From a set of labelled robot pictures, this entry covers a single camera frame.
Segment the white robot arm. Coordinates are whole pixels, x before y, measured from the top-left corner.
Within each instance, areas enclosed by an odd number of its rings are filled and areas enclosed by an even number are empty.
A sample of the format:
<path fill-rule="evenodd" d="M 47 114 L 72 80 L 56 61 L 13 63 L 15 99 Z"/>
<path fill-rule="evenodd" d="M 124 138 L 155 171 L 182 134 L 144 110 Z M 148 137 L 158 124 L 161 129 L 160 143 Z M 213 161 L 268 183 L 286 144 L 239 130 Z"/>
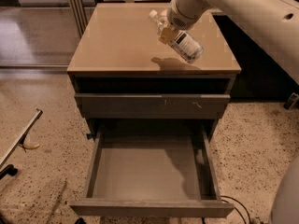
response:
<path fill-rule="evenodd" d="M 171 0 L 158 30 L 165 44 L 210 8 L 225 13 L 299 84 L 299 4 L 294 0 Z"/>

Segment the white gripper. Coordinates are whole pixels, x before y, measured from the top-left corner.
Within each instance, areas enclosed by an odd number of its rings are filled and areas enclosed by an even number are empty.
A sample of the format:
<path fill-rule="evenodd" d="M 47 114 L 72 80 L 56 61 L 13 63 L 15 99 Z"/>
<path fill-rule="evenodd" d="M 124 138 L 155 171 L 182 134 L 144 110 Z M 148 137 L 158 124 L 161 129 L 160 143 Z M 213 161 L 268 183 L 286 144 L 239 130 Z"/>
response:
<path fill-rule="evenodd" d="M 189 30 L 199 20 L 203 13 L 201 0 L 171 0 L 167 10 L 168 21 L 179 30 Z M 168 44 L 178 35 L 178 30 L 172 26 L 162 26 L 158 30 L 158 39 Z"/>

